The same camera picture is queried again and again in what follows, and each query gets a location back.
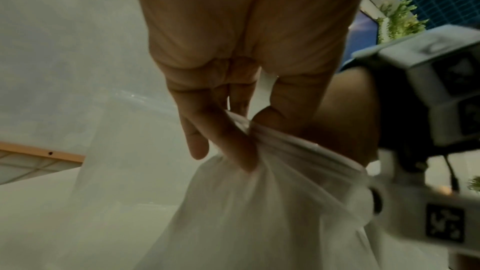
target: hand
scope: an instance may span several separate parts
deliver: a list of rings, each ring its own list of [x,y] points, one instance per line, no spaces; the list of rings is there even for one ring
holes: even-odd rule
[[[140,0],[149,49],[178,105],[191,155],[215,143],[246,170],[255,145],[223,109],[246,115],[260,66],[275,74],[254,120],[297,135],[339,66],[361,0]]]

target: screen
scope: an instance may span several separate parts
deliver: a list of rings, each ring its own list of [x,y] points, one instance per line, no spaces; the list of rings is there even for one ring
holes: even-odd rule
[[[352,58],[352,53],[377,44],[379,24],[362,11],[348,27],[345,51],[341,64]]]

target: wooden edge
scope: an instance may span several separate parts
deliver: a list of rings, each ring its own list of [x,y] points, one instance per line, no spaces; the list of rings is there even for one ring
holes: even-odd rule
[[[47,150],[47,149],[38,148],[34,146],[2,142],[2,141],[0,141],[0,151],[21,153],[21,154],[27,154],[27,155],[33,155],[33,156],[41,156],[49,159],[69,161],[69,162],[74,162],[79,164],[82,164],[85,160],[85,156],[80,154],[72,154],[72,153],[60,152],[55,150]]]

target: green foliage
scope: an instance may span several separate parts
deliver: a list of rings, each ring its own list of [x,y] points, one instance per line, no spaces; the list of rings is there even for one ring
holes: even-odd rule
[[[468,186],[470,190],[480,192],[480,176],[475,176],[470,180],[470,185]]]
[[[420,33],[425,31],[425,24],[429,21],[418,20],[416,14],[412,14],[412,11],[417,8],[416,5],[412,5],[412,0],[401,0],[398,6],[394,7],[392,3],[384,3],[379,9],[388,17],[387,36],[391,40],[395,40],[401,37],[405,37],[411,34]],[[385,18],[378,18],[377,22],[382,29],[382,24]],[[382,43],[382,34],[379,33],[379,41]]]

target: wire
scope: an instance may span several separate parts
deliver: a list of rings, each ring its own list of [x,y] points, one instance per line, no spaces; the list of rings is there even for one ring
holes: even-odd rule
[[[443,158],[445,159],[446,165],[448,166],[448,170],[450,171],[451,190],[452,190],[452,192],[460,193],[459,179],[455,175],[455,171],[454,171],[454,168],[452,168],[452,165],[450,164],[449,157],[448,157],[448,155],[444,154]]]

